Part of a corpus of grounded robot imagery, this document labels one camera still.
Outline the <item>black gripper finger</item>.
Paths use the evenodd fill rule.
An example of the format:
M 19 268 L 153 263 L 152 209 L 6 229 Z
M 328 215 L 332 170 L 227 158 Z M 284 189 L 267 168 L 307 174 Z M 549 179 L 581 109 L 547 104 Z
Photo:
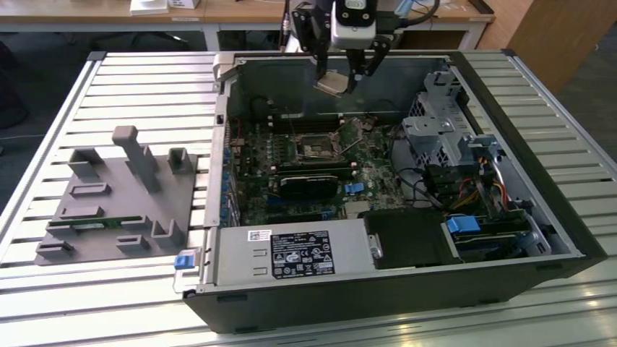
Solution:
M 327 67 L 328 67 L 328 50 L 324 48 L 317 51 L 312 51 L 309 44 L 312 42 L 312 16 L 309 14 L 311 9 L 293 9 L 291 12 L 291 18 L 295 26 L 296 38 L 299 39 L 299 44 L 301 50 L 308 53 L 315 62 L 316 62 L 316 73 L 315 73 L 315 82 L 325 76 Z
M 348 74 L 347 93 L 352 93 L 363 77 L 371 77 L 383 60 L 391 51 L 391 40 L 387 37 L 376 37 L 369 47 L 375 51 L 372 57 L 367 59 L 364 49 L 347 50 L 347 60 L 351 72 Z

